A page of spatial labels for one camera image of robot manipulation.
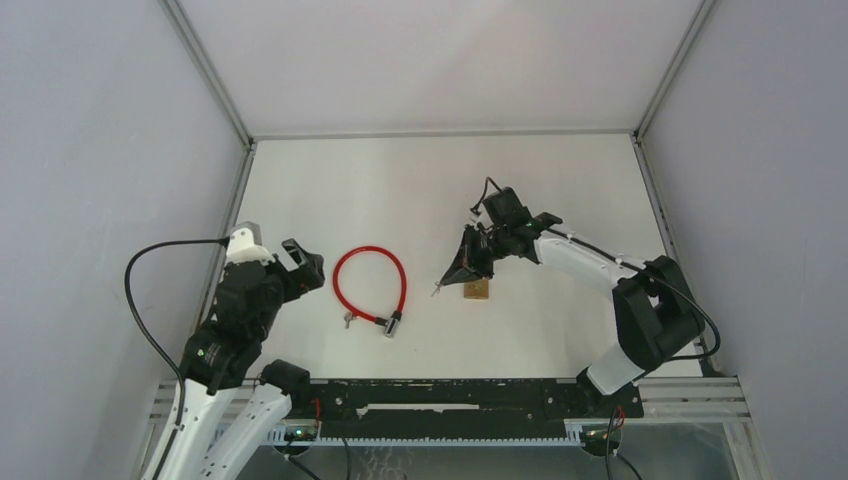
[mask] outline red wire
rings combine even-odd
[[[624,426],[624,420],[626,420],[626,419],[627,419],[627,415],[625,415],[625,414],[624,414],[624,409],[621,407],[621,405],[619,405],[619,406],[618,406],[618,414],[619,414],[619,416],[621,417],[621,418],[620,418],[620,419],[621,419],[621,423],[619,423],[619,424],[618,424],[618,426],[617,426],[617,427],[615,427],[615,430],[618,430],[618,429],[620,429],[621,427],[623,427],[623,426]]]
[[[400,300],[398,300],[398,307],[395,310],[397,310],[398,312],[402,312],[403,305],[406,303],[406,271],[404,271],[403,265],[400,264],[400,260],[398,260],[398,258],[392,252],[382,247],[366,245],[364,247],[354,248],[353,250],[344,254],[341,260],[339,260],[339,263],[336,264],[336,269],[333,270],[333,290],[336,291],[336,297],[338,297],[339,301],[342,302],[342,305],[344,305],[345,308],[347,308],[355,316],[368,320],[369,322],[377,321],[377,317],[375,317],[374,315],[369,315],[363,312],[362,310],[354,307],[350,302],[348,302],[347,299],[344,298],[344,295],[342,295],[342,291],[339,288],[339,272],[342,270],[342,265],[344,265],[344,262],[348,261],[350,257],[362,252],[381,253],[389,257],[389,260],[391,260],[395,264],[398,269],[398,273],[400,274]]]

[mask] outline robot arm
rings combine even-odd
[[[279,308],[324,284],[320,255],[303,250],[293,239],[283,247],[291,270],[262,246],[258,225],[248,222],[231,231],[210,315],[186,342],[179,365],[185,392],[177,386],[167,423],[171,430],[160,437],[143,480],[196,478],[204,460],[209,461],[203,478],[212,473],[214,478],[234,478],[271,428],[263,431],[265,425],[288,414],[293,386],[302,383],[304,374],[308,383],[309,373],[302,369],[281,361],[269,365],[263,370],[263,385],[254,392],[254,404],[248,403],[227,430],[218,442],[223,445],[206,454],[227,405],[261,353]],[[178,415],[181,398],[182,415]]]
[[[533,217],[509,187],[482,203],[493,225],[474,225],[476,219],[466,225],[439,285],[492,278],[494,261],[515,255],[563,270],[609,299],[618,342],[577,377],[589,410],[657,369],[704,330],[703,318],[681,296],[692,295],[683,274],[668,257],[642,263],[604,252],[559,230],[555,225],[562,220],[554,215]]]

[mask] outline black cable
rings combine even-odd
[[[647,272],[643,269],[640,269],[639,267],[637,267],[635,265],[631,265],[627,262],[621,262],[621,264],[623,266],[631,269],[631,270],[636,271],[636,272],[644,273],[646,277],[648,277],[651,280],[659,283],[660,285],[668,288],[669,290],[671,290],[672,292],[674,292],[678,296],[680,296],[680,298],[686,300],[686,302],[689,303],[689,305],[692,305],[692,308],[694,308],[695,310],[698,311],[699,314],[701,314],[701,317],[704,319],[705,322],[707,322],[707,325],[710,326],[710,330],[712,330],[712,332],[713,332],[713,347],[711,349],[709,349],[708,351],[701,353],[701,354],[698,354],[698,355],[680,355],[680,356],[676,356],[676,357],[671,357],[668,360],[666,360],[666,362],[675,362],[675,361],[678,361],[678,360],[704,360],[706,358],[712,357],[713,355],[716,354],[716,352],[718,352],[718,349],[721,348],[721,334],[718,331],[718,327],[716,326],[715,322],[713,322],[713,319],[710,318],[709,315],[707,315],[707,312],[705,312],[704,309],[701,308],[701,306],[698,305],[697,302],[695,302],[695,300],[692,300],[691,298],[689,298],[688,295],[684,294],[683,292],[681,292],[679,289],[673,287],[672,285],[669,285],[668,282],[666,282],[665,280],[663,280],[661,278],[658,278],[657,276],[651,274],[650,272]]]
[[[130,286],[130,276],[132,274],[132,267],[133,267],[133,265],[135,265],[135,262],[138,261],[138,259],[141,258],[144,254],[146,254],[150,251],[156,250],[157,248],[170,247],[170,246],[174,246],[174,245],[202,245],[202,244],[210,244],[210,243],[217,243],[221,246],[225,246],[227,244],[228,240],[229,240],[228,238],[216,238],[216,239],[204,239],[204,240],[175,240],[175,241],[171,241],[171,242],[162,242],[162,243],[157,243],[155,245],[150,245],[149,247],[145,247],[145,248],[141,249],[138,253],[133,255],[132,258],[130,258],[130,261],[127,263],[126,270],[124,270],[124,293],[127,296],[127,305],[129,305],[129,307],[130,307],[130,313],[132,313],[133,320],[135,320],[136,325],[138,325],[139,330],[141,330],[142,335],[144,335],[144,338],[147,339],[147,342],[150,344],[150,346],[152,346],[153,349],[156,350],[156,353],[158,353],[159,356],[162,357],[163,360],[165,360],[165,363],[168,364],[168,366],[174,372],[174,375],[176,375],[176,377],[177,377],[177,384],[180,387],[179,400],[177,402],[177,415],[176,415],[176,419],[174,421],[174,424],[177,427],[182,425],[183,411],[185,410],[185,379],[183,378],[182,374],[180,373],[180,369],[179,369],[179,367],[177,367],[177,364],[174,363],[174,361],[171,359],[171,357],[168,356],[168,353],[165,352],[165,350],[162,349],[162,347],[159,345],[159,343],[156,341],[156,339],[153,338],[153,335],[151,335],[150,332],[147,330],[147,327],[144,325],[144,321],[141,319],[141,316],[138,314],[138,309],[135,306],[135,300],[133,299],[133,296],[132,296],[132,287]],[[168,439],[168,443],[165,446],[165,450],[162,452],[162,458],[159,460],[159,465],[156,466],[156,471],[153,474],[152,480],[156,480],[159,477],[159,473],[161,472],[162,467],[165,465],[165,460],[168,458],[168,453],[171,451],[171,445],[173,445],[173,443],[174,443],[174,439],[176,438],[176,434],[177,434],[177,430],[174,429],[171,432],[171,437]]]
[[[630,463],[630,460],[628,460],[628,459],[624,458],[624,455],[622,455],[622,454],[620,454],[620,453],[616,453],[616,454],[615,454],[615,456],[616,456],[616,458],[618,458],[619,460],[621,460],[622,462],[624,462],[624,464],[625,464],[625,465],[627,465],[628,467],[630,467],[630,471],[631,471],[631,472],[633,472],[633,475],[636,475],[636,478],[638,478],[639,480],[644,480],[644,479],[642,478],[642,475],[639,475],[639,471],[638,471],[638,470],[636,470],[636,467],[634,467],[634,466],[633,466],[633,464],[632,464],[632,463]]]
[[[477,200],[477,203],[475,203],[474,206],[471,207],[471,213],[473,213],[474,215],[480,215],[480,204],[482,204],[483,200],[486,198],[486,193],[489,191],[490,183],[493,187],[495,187],[495,190],[499,192],[503,191],[501,190],[501,187],[499,187],[498,184],[495,183],[494,180],[492,180],[492,177],[486,177],[486,182],[483,183],[483,195],[480,195],[480,200]]]
[[[347,475],[345,480],[350,480],[350,445],[347,444],[347,439],[342,437],[342,443],[345,445],[345,456],[347,457]]]
[[[313,480],[321,480],[321,477],[319,477],[318,475],[315,475],[314,473],[312,473],[312,470],[310,470],[310,469],[306,468],[306,466],[305,466],[305,465],[303,465],[302,463],[300,463],[300,461],[299,461],[298,459],[296,459],[296,458],[294,458],[294,457],[292,457],[292,456],[290,456],[290,455],[289,455],[289,456],[286,458],[286,460],[288,460],[289,462],[291,462],[291,464],[292,464],[292,465],[294,465],[295,467],[299,468],[299,469],[300,469],[300,471],[302,471],[303,473],[305,473],[305,474],[309,475],[309,478],[312,478]]]
[[[618,405],[613,405],[612,407],[612,415],[610,415],[610,423],[607,425],[607,446],[604,449],[604,465],[607,467],[607,480],[612,479],[612,469],[610,468],[609,462],[609,454],[610,454],[610,438],[612,437],[612,425],[615,422],[616,413],[618,413]]]
[[[566,235],[565,233],[562,233],[562,232],[559,232],[559,231],[556,231],[556,230],[553,230],[553,229],[550,229],[550,228],[547,229],[547,231],[553,233],[554,235],[558,235],[560,237],[563,237],[563,238],[565,238],[565,239],[567,239],[571,242],[574,242],[577,245],[588,248],[589,250],[597,253],[601,257],[606,258],[607,260],[609,260],[613,263],[619,262],[619,258],[617,258],[615,255],[612,255],[611,253],[608,253],[608,252],[592,245],[589,242],[580,240],[579,238],[575,237],[574,235],[569,236],[569,235]],[[674,361],[678,361],[678,360],[704,360],[706,358],[709,358],[709,357],[715,355],[715,353],[718,352],[718,349],[721,348],[721,334],[718,331],[718,327],[716,326],[715,322],[713,322],[713,319],[710,318],[709,315],[707,315],[707,312],[705,312],[704,309],[701,308],[701,306],[698,305],[698,303],[695,300],[689,298],[688,295],[681,292],[678,288],[670,285],[665,280],[663,280],[663,279],[657,277],[656,275],[648,272],[644,268],[639,268],[636,265],[633,265],[631,263],[624,262],[624,261],[621,262],[621,266],[628,268],[630,270],[633,270],[634,272],[644,274],[646,277],[650,278],[651,280],[659,283],[660,285],[662,285],[662,286],[668,288],[669,290],[671,290],[672,292],[676,293],[683,300],[686,300],[686,303],[691,305],[692,308],[694,308],[701,315],[701,317],[704,319],[704,321],[707,323],[707,325],[710,326],[710,330],[712,330],[712,332],[713,332],[713,337],[715,338],[715,343],[713,344],[713,348],[709,349],[709,351],[704,352],[704,353],[699,354],[699,355],[681,355],[681,356],[677,356],[677,357],[671,357],[668,360],[666,360],[666,362],[674,362]]]

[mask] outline enclosure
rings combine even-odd
[[[174,381],[127,313],[123,269],[149,244],[244,221],[272,253],[295,238],[321,254],[327,281],[280,309],[216,438],[278,358],[311,372],[325,418],[281,419],[241,478],[299,478],[273,449],[290,443],[339,478],[342,438],[363,479],[602,477],[581,435],[608,418],[567,399],[618,341],[612,303],[519,258],[499,260],[486,299],[433,292],[486,177],[610,251],[676,260],[716,319],[724,343],[709,362],[670,362],[629,387],[621,452],[643,476],[844,470],[840,420],[809,421],[848,393],[833,381],[848,334],[843,6],[86,0],[3,12],[10,477],[139,477]],[[393,338],[346,325],[330,284],[361,245],[405,267]],[[136,267],[139,311],[172,357],[207,317],[223,260],[180,247]],[[365,310],[395,308],[384,258],[355,257],[339,282]],[[51,441],[63,448],[45,460]]]

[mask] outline white table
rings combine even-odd
[[[488,300],[464,299],[459,285],[431,297],[487,175],[513,187],[534,215],[553,213],[603,246],[664,253],[626,135],[263,141],[239,221],[259,223],[272,252],[294,237],[323,255],[327,282],[280,309],[250,374],[282,358],[313,378],[574,377],[597,359],[615,341],[612,305],[563,272],[508,258],[495,264]],[[364,320],[345,329],[333,294],[336,262],[366,244],[391,250],[406,268],[407,305],[393,339]],[[394,310],[400,288],[377,254],[345,264],[341,285],[380,316]],[[701,373],[687,361],[654,375]]]

